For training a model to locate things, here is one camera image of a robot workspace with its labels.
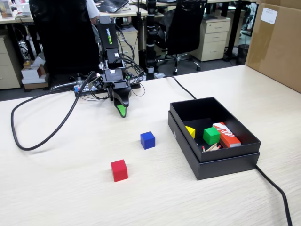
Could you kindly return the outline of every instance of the yellow block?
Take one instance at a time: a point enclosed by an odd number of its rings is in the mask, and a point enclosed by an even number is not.
[[[189,127],[189,126],[186,126],[186,129],[188,130],[188,132],[190,133],[190,135],[194,139],[195,136],[196,136],[196,130],[194,128]]]

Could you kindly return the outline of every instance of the robotic arm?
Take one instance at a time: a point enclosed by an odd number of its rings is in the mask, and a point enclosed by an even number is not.
[[[101,75],[89,83],[89,88],[94,86],[97,90],[107,89],[121,117],[125,117],[132,88],[125,73],[125,62],[119,56],[115,24],[111,22],[110,16],[100,16],[97,29],[102,46],[99,64]]]

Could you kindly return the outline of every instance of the blue cube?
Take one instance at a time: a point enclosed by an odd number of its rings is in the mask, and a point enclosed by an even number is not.
[[[142,133],[140,141],[144,149],[149,149],[155,146],[155,137],[151,132]]]

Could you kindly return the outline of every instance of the office chair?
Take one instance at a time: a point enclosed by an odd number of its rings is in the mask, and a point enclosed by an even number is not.
[[[201,70],[199,63],[191,57],[189,59],[182,58],[187,54],[182,56],[180,54],[198,48],[205,4],[207,4],[207,0],[177,0],[176,9],[168,11],[162,20],[156,23],[159,28],[155,43],[163,51],[167,51],[165,59],[158,60],[157,63],[174,60],[174,75],[177,75],[180,60],[193,62],[197,65],[197,71]]]
[[[99,49],[86,0],[30,0],[29,4],[50,75],[98,70]]]

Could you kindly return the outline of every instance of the black box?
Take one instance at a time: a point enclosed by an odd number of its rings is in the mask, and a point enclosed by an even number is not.
[[[203,152],[204,129],[223,122],[239,139],[241,146]],[[254,169],[261,142],[214,97],[170,104],[168,125],[197,179],[212,178]],[[196,130],[192,138],[185,126]]]

